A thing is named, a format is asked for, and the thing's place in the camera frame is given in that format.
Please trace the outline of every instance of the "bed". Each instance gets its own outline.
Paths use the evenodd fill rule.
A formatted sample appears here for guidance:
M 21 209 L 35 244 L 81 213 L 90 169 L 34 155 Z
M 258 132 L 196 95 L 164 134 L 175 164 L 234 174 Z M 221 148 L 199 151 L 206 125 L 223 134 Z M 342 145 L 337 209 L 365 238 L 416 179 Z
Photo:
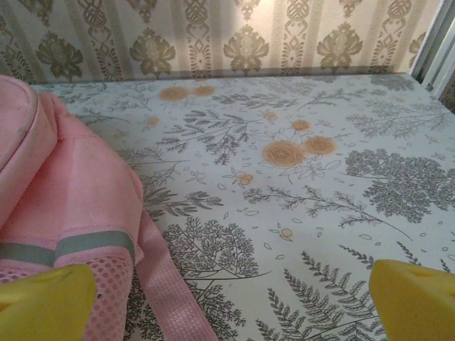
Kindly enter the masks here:
M 45 85 L 140 175 L 221 340 L 386 340 L 376 259 L 455 271 L 455 117 L 408 75 Z M 162 340 L 135 276 L 125 340 Z

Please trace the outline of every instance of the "fabric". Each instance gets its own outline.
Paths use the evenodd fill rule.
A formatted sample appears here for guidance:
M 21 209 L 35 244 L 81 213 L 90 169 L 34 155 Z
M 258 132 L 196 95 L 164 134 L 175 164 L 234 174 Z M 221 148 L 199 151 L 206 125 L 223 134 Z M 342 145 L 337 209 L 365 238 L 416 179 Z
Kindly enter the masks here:
M 139 174 L 221 340 L 381 341 L 376 259 L 455 271 L 455 117 L 408 75 L 38 88 Z M 163 340 L 136 274 L 125 335 Z
M 408 72 L 440 0 L 3 0 L 27 82 Z
M 52 94 L 2 76 L 0 105 L 2 281 L 87 263 L 98 296 L 84 340 L 121 340 L 136 264 L 167 340 L 217 340 L 143 211 L 134 171 Z

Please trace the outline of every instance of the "bed sheet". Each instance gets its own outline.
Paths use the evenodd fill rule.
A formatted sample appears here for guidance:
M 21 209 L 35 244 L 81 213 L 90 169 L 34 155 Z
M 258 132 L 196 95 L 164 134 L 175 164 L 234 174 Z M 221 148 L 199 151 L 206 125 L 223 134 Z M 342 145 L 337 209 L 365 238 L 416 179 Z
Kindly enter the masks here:
M 221 340 L 386 340 L 376 259 L 455 271 L 455 117 L 407 75 L 46 85 L 140 175 Z M 162 340 L 139 281 L 125 340 Z

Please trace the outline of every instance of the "pink strap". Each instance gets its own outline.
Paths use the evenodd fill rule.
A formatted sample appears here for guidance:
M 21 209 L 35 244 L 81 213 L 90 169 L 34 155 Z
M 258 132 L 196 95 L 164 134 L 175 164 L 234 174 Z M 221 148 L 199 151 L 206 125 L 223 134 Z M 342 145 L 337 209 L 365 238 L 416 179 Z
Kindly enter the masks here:
M 136 271 L 166 341 L 218 341 L 145 210 L 138 243 L 146 256 L 137 264 Z

